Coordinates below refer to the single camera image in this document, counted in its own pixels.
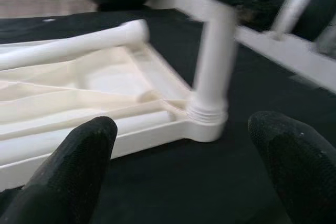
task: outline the white cylindrical post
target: white cylindrical post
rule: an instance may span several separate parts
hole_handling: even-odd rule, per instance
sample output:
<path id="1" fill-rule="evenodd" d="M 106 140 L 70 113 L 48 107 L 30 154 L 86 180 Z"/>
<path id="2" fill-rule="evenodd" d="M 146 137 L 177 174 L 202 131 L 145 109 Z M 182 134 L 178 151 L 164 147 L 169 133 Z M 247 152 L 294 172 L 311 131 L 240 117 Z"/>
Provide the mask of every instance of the white cylindrical post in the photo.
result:
<path id="1" fill-rule="evenodd" d="M 187 137 L 199 142 L 216 140 L 227 119 L 226 92 L 236 54 L 237 13 L 234 7 L 208 0 L 198 57 L 194 92 L 187 107 Z"/>
<path id="2" fill-rule="evenodd" d="M 72 59 L 73 55 L 147 41 L 149 31 L 144 20 L 135 20 L 95 33 L 62 39 L 27 49 L 0 54 L 0 71 Z"/>

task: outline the black tablecloth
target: black tablecloth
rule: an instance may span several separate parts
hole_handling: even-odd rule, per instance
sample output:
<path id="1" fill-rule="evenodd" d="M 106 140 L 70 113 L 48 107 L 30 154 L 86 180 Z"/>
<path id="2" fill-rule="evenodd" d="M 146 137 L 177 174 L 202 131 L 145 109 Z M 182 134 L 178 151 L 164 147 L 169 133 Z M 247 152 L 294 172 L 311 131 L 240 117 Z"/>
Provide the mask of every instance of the black tablecloth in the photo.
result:
<path id="1" fill-rule="evenodd" d="M 66 38 L 138 18 L 148 21 L 152 45 L 191 85 L 202 24 L 174 10 L 0 20 L 0 43 Z M 311 124 L 330 141 L 336 135 L 336 97 L 293 76 L 240 46 L 222 137 L 208 144 L 180 140 L 112 160 L 92 223 L 270 224 L 283 217 L 248 137 L 248 117 L 276 110 Z"/>

